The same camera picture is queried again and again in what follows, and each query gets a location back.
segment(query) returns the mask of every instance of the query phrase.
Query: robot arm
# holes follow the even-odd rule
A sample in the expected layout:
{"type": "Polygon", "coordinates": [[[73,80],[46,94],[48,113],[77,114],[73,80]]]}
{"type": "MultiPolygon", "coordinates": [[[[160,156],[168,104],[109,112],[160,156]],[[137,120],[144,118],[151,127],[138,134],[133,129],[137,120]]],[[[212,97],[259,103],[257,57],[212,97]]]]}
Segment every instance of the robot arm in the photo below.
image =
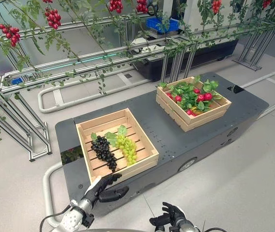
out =
{"type": "Polygon", "coordinates": [[[100,202],[116,201],[128,192],[129,187],[118,190],[105,190],[108,185],[113,184],[120,177],[121,174],[113,174],[103,178],[98,177],[87,189],[84,197],[64,215],[60,225],[53,232],[74,232],[78,230],[81,224],[87,228],[90,227],[94,220],[90,211],[98,200],[100,202]]]}

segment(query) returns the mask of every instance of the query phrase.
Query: grape bunch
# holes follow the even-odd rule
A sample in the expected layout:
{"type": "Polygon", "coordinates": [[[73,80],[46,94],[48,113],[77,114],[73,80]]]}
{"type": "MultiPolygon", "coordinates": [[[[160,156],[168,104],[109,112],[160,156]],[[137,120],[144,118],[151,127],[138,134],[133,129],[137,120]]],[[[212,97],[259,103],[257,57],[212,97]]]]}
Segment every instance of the grape bunch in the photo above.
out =
{"type": "Polygon", "coordinates": [[[94,150],[97,154],[99,160],[107,162],[107,166],[112,172],[116,170],[116,158],[114,154],[109,151],[109,142],[105,137],[97,136],[95,141],[91,142],[91,149],[94,150]]]}
{"type": "Polygon", "coordinates": [[[3,34],[6,35],[7,39],[11,40],[11,46],[15,47],[16,43],[20,40],[19,35],[19,28],[13,28],[10,25],[0,24],[0,29],[2,30],[3,34]]]}
{"type": "Polygon", "coordinates": [[[58,14],[57,9],[49,9],[48,7],[45,8],[45,16],[47,16],[48,25],[53,27],[55,30],[58,29],[58,26],[61,26],[61,16],[58,14]]]}
{"type": "Polygon", "coordinates": [[[117,136],[116,148],[122,150],[123,155],[127,158],[127,166],[135,164],[137,162],[136,143],[124,137],[123,135],[117,136]]]}
{"type": "Polygon", "coordinates": [[[109,11],[116,10],[117,13],[121,13],[123,9],[122,0],[109,0],[109,11]]]}
{"type": "Polygon", "coordinates": [[[221,5],[221,0],[214,0],[212,2],[212,10],[214,15],[219,12],[220,5],[221,5]]]}
{"type": "Polygon", "coordinates": [[[143,12],[143,13],[148,13],[148,8],[147,6],[147,1],[146,0],[137,0],[137,12],[143,12]]]}
{"type": "Polygon", "coordinates": [[[262,4],[262,7],[263,7],[263,8],[266,8],[268,5],[271,4],[271,2],[272,2],[272,0],[264,0],[264,1],[263,1],[263,4],[262,4]]]}

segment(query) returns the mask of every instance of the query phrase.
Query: tomato cluster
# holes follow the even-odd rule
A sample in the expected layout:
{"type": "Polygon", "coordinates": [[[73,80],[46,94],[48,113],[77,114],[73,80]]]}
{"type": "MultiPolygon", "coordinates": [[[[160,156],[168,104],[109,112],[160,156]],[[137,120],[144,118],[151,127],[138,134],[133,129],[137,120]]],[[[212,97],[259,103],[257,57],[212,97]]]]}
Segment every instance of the tomato cluster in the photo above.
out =
{"type": "Polygon", "coordinates": [[[16,43],[20,40],[19,28],[13,28],[10,25],[0,24],[0,29],[7,39],[11,40],[11,46],[15,47],[16,43]]]}
{"type": "Polygon", "coordinates": [[[57,9],[45,8],[45,16],[47,16],[48,25],[53,27],[55,30],[58,29],[58,26],[61,26],[61,16],[58,14],[57,9]]]}
{"type": "Polygon", "coordinates": [[[109,0],[109,11],[116,10],[117,13],[121,13],[123,9],[121,0],[109,0]]]}
{"type": "Polygon", "coordinates": [[[219,12],[220,5],[221,5],[221,0],[214,0],[212,2],[212,10],[214,15],[219,12]]]}
{"type": "Polygon", "coordinates": [[[263,1],[263,4],[262,4],[262,7],[263,7],[263,8],[266,8],[268,5],[271,4],[271,2],[272,2],[272,0],[264,0],[264,1],[263,1]]]}
{"type": "Polygon", "coordinates": [[[143,12],[143,13],[148,13],[148,8],[146,0],[137,0],[137,12],[143,12]]]}

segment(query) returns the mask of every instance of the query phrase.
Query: wheel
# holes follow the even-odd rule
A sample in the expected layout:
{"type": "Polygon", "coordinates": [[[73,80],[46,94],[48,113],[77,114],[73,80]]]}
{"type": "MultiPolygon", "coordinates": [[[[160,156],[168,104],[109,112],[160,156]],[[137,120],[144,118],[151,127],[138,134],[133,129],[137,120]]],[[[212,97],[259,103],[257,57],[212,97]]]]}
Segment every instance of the wheel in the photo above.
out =
{"type": "Polygon", "coordinates": [[[185,169],[189,168],[191,165],[193,165],[197,160],[197,157],[194,157],[188,161],[186,161],[179,169],[177,172],[184,171],[185,169]]]}

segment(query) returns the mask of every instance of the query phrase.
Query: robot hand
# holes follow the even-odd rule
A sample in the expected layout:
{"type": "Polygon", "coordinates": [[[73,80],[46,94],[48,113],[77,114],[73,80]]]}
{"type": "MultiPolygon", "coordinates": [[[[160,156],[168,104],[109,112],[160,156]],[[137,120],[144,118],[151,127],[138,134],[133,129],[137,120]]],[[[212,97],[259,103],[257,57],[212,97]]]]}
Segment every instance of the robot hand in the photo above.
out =
{"type": "Polygon", "coordinates": [[[177,206],[163,202],[162,210],[166,213],[158,217],[149,219],[150,223],[156,227],[155,231],[165,231],[164,225],[171,224],[170,232],[198,232],[198,229],[186,219],[184,212],[177,206]]]}
{"type": "Polygon", "coordinates": [[[64,215],[60,225],[53,232],[75,232],[81,224],[87,228],[90,227],[94,216],[89,213],[98,200],[100,202],[116,201],[128,192],[129,187],[117,190],[105,190],[108,185],[113,184],[121,176],[121,174],[111,174],[95,179],[93,184],[87,189],[84,197],[64,215]]]}

